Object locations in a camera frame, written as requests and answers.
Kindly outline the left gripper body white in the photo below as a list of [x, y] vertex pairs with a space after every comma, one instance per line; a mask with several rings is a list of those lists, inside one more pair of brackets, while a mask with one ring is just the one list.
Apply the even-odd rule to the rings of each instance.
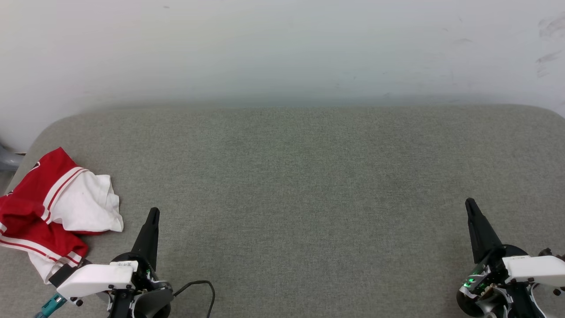
[[109, 264], [65, 265], [55, 274], [55, 286], [59, 295], [74, 303], [99, 296], [107, 302], [110, 318], [167, 318], [175, 298], [171, 284], [131, 252]]

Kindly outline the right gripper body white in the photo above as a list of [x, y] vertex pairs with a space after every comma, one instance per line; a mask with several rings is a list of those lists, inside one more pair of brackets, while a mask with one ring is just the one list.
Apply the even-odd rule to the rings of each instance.
[[553, 288], [564, 295], [564, 258], [549, 248], [529, 256], [520, 248], [503, 244], [494, 249], [463, 281], [457, 304], [474, 318], [547, 318], [535, 300], [535, 288]]

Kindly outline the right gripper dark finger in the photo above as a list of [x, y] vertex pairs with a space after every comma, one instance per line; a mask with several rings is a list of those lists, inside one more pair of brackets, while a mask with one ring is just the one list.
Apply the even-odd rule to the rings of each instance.
[[465, 207], [473, 260], [478, 264], [490, 251], [501, 248], [503, 244], [473, 198], [466, 199]]

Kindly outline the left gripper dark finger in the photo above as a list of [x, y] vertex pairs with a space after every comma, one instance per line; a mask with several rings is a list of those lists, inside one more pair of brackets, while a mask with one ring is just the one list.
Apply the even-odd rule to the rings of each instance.
[[145, 262], [154, 271], [157, 270], [157, 252], [159, 236], [159, 218], [161, 212], [157, 207], [152, 207], [147, 219], [139, 231], [139, 235], [131, 250], [137, 261]]

